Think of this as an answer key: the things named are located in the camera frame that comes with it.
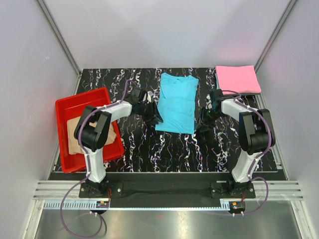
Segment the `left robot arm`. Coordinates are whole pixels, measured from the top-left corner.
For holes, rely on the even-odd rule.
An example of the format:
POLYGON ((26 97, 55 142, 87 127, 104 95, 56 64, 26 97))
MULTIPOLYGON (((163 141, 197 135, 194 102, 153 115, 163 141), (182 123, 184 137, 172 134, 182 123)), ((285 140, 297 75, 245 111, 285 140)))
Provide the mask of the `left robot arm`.
POLYGON ((134 87, 115 103, 101 107, 86 106, 74 130, 74 137, 84 152, 86 163, 86 177, 81 184, 96 197, 103 197, 108 190, 103 147, 107 142, 110 125, 131 115, 141 116, 148 124, 163 122, 153 100, 153 93, 134 87))

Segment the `turquoise t shirt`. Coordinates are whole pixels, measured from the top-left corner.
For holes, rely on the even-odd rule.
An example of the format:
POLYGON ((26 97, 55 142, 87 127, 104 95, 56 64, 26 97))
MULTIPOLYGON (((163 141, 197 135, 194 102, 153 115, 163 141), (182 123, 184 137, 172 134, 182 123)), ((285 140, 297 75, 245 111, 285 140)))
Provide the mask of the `turquoise t shirt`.
POLYGON ((157 131, 194 134, 197 85, 191 75, 161 74, 158 111, 163 122, 155 126, 157 131))

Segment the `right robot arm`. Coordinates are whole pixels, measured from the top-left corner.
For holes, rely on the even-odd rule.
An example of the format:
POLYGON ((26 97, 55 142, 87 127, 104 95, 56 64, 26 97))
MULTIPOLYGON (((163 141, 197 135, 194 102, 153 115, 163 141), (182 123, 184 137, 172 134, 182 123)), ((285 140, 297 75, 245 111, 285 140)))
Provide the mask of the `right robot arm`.
POLYGON ((211 184, 212 193, 218 196, 241 198, 252 192, 253 172, 276 142, 270 111, 245 105, 239 101, 240 96, 231 90, 212 90, 196 125, 196 132, 202 133, 215 128, 216 120, 221 117, 231 117, 239 123, 241 153, 226 182, 211 184))

